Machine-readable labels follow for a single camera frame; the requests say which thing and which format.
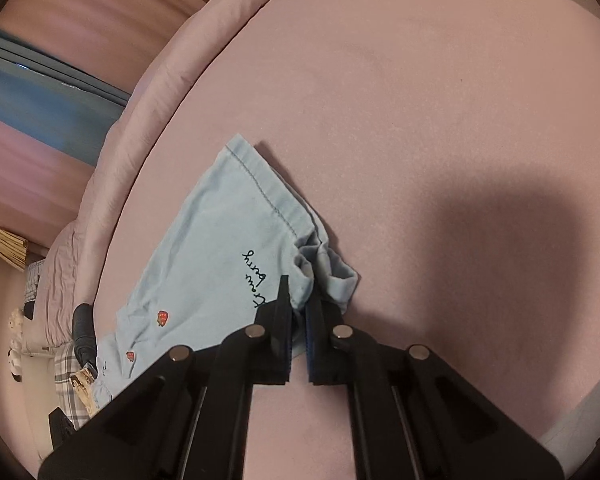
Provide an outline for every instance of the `stitching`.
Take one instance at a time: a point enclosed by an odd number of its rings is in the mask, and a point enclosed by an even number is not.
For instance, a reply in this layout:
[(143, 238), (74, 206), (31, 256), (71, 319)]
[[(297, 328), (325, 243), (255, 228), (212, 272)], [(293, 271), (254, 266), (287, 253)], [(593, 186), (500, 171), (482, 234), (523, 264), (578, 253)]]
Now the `stitching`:
[(271, 200), (269, 200), (269, 197), (264, 193), (264, 191), (260, 187), (260, 183), (258, 182), (258, 180), (256, 179), (256, 177), (254, 176), (254, 174), (251, 173), (251, 171), (249, 170), (249, 168), (247, 168), (247, 166), (242, 161), (242, 159), (239, 156), (237, 156), (234, 152), (232, 152), (232, 149), (229, 148), (228, 146), (225, 146), (225, 148), (227, 149), (227, 151), (229, 151), (229, 153), (231, 153), (234, 156), (235, 160), (237, 160), (240, 163), (240, 165), (242, 166), (242, 168), (244, 169), (244, 171), (246, 171), (249, 174), (249, 176), (253, 180), (254, 184), (258, 187), (258, 190), (260, 191), (260, 194), (263, 196), (264, 200), (267, 201), (267, 203), (271, 206), (271, 208), (273, 209), (273, 211), (276, 212), (276, 214), (286, 224), (286, 226), (294, 234), (294, 236), (296, 238), (298, 238), (298, 234), (296, 233), (296, 231), (294, 231), (294, 229), (291, 227), (291, 224), (288, 221), (286, 221), (286, 218), (282, 215), (282, 213), (280, 212), (280, 210), (271, 203)]

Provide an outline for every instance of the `pink bed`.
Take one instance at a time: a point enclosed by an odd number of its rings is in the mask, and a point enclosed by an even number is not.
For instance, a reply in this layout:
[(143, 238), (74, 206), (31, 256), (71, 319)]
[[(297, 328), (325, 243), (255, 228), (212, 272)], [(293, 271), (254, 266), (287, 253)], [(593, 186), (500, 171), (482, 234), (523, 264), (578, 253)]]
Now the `pink bed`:
[[(97, 335), (113, 330), (236, 133), (359, 272), (351, 324), (430, 345), (537, 438), (600, 381), (592, 14), (570, 0), (211, 0), (139, 82), (52, 248), (66, 252), (56, 277), (75, 280), (41, 283), (47, 338), (66, 338), (82, 302)], [(254, 392), (245, 478), (353, 478), (344, 392), (309, 386), (303, 367)]]

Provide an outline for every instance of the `wall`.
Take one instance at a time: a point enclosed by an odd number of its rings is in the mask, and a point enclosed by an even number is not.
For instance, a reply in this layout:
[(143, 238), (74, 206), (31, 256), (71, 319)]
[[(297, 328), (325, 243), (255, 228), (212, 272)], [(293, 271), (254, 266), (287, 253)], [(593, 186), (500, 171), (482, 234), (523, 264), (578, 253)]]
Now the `wall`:
[(24, 274), (0, 259), (0, 436), (33, 475), (38, 471), (39, 461), (29, 429), (24, 407), (24, 391), (9, 372), (8, 319), (11, 311), (22, 305)]

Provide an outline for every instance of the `red strawberry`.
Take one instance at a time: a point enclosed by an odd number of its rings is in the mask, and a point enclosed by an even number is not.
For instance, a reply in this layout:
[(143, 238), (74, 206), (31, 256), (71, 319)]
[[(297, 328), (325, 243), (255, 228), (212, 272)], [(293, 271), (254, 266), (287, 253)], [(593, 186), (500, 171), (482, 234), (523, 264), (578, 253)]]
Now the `red strawberry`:
[(161, 310), (158, 312), (158, 325), (165, 326), (167, 324), (167, 320), (169, 319), (169, 313)]

